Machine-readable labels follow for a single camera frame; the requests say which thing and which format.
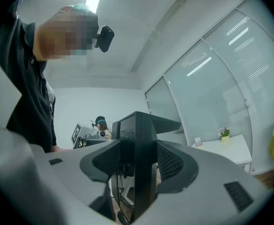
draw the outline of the man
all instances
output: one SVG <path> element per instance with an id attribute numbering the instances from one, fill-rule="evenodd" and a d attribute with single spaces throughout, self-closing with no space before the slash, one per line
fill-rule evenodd
<path id="1" fill-rule="evenodd" d="M 16 2 L 0 27 L 0 66 L 22 97 L 7 129 L 42 146 L 45 152 L 60 151 L 53 128 L 55 99 L 49 99 L 43 71 L 46 61 L 91 49 L 99 29 L 97 16 L 85 4 L 63 7 L 42 25 L 25 24 L 18 18 Z"/>

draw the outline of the black polo shirt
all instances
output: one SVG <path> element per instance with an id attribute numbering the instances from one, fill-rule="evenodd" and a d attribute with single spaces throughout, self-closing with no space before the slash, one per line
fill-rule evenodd
<path id="1" fill-rule="evenodd" d="M 7 129 L 49 152 L 53 136 L 49 96 L 43 77 L 46 62 L 38 62 L 33 54 L 34 32 L 34 23 L 25 24 L 10 12 L 0 27 L 0 66 L 22 94 Z"/>

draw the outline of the white wall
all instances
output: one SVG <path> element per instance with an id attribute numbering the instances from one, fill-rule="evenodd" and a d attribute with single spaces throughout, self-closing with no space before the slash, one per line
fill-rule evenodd
<path id="1" fill-rule="evenodd" d="M 144 93 L 140 90 L 66 88 L 54 89 L 54 92 L 54 127 L 61 148 L 72 148 L 70 138 L 77 122 L 91 126 L 91 120 L 104 116 L 112 128 L 115 121 L 135 111 L 148 113 Z"/>
<path id="2" fill-rule="evenodd" d="M 138 67 L 148 90 L 184 53 L 245 0 L 187 0 L 160 32 Z"/>

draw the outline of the wooden floor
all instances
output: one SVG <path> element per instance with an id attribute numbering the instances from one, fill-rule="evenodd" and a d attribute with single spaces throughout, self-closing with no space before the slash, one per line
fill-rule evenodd
<path id="1" fill-rule="evenodd" d="M 254 178 L 256 178 L 259 182 L 261 182 L 261 184 L 263 186 L 265 186 L 268 189 L 271 189 L 274 187 L 274 169 L 269 172 L 255 175 Z M 161 176 L 160 176 L 159 170 L 157 170 L 157 181 L 156 182 L 157 182 L 157 185 L 159 183 L 161 183 Z M 117 217 L 117 213 L 118 213 L 118 211 L 120 211 L 120 208 L 114 198 L 112 198 L 112 202 L 113 202 L 114 212 L 116 214 L 116 222 L 118 224 L 121 224 L 121 222 L 119 221 L 119 219 Z"/>

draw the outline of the white ceiling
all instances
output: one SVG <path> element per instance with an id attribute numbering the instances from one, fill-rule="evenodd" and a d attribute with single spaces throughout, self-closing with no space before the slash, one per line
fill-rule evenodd
<path id="1" fill-rule="evenodd" d="M 20 18 L 26 23 L 35 22 L 39 25 L 63 6 L 85 2 L 86 0 L 23 0 Z M 99 27 L 108 25 L 115 32 L 109 51 L 102 53 L 100 49 L 93 49 L 87 51 L 87 56 L 49 61 L 47 79 L 51 83 L 59 81 L 58 87 L 73 87 L 69 83 L 76 78 L 136 79 L 134 71 L 138 56 L 175 2 L 176 0 L 100 0 L 97 9 Z"/>

